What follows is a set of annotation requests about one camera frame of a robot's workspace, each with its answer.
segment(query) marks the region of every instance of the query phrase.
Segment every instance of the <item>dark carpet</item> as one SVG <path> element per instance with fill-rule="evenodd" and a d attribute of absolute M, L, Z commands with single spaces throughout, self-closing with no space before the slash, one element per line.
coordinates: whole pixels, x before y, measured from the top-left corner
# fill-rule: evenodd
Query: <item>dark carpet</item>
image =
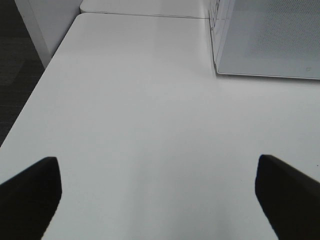
<path fill-rule="evenodd" d="M 0 146 L 44 72 L 14 0 L 0 2 Z"/>

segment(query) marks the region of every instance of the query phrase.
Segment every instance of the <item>white table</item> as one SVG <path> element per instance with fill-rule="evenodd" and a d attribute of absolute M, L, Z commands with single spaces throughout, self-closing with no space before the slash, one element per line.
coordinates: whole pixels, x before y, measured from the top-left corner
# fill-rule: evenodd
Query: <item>white table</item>
<path fill-rule="evenodd" d="M 209 18 L 210 0 L 83 0 L 82 13 Z"/>
<path fill-rule="evenodd" d="M 78 16 L 0 149 L 57 156 L 45 240 L 276 240 L 260 154 L 320 180 L 320 85 L 217 77 L 206 19 Z"/>

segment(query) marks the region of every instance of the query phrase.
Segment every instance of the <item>white wall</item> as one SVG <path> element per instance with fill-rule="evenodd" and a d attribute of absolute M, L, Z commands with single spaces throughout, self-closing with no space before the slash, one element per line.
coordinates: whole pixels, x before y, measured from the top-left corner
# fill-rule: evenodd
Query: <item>white wall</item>
<path fill-rule="evenodd" d="M 82 0 L 15 0 L 33 44 L 46 68 L 75 17 Z"/>

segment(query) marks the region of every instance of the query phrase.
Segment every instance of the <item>table surface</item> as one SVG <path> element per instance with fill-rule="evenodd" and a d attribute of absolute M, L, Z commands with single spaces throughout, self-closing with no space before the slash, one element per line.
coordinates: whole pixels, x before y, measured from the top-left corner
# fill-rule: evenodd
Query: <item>table surface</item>
<path fill-rule="evenodd" d="M 320 84 L 216 76 L 209 21 L 85 13 L 0 149 L 0 182 L 46 156 L 45 240 L 276 240 L 260 154 L 320 180 Z"/>
<path fill-rule="evenodd" d="M 83 0 L 83 13 L 209 18 L 210 0 Z"/>

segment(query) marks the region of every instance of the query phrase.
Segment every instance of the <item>floor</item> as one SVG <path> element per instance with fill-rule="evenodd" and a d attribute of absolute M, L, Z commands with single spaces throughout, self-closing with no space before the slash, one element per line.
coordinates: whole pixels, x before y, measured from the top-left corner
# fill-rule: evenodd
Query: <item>floor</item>
<path fill-rule="evenodd" d="M 0 2 L 0 146 L 44 72 L 14 0 Z"/>

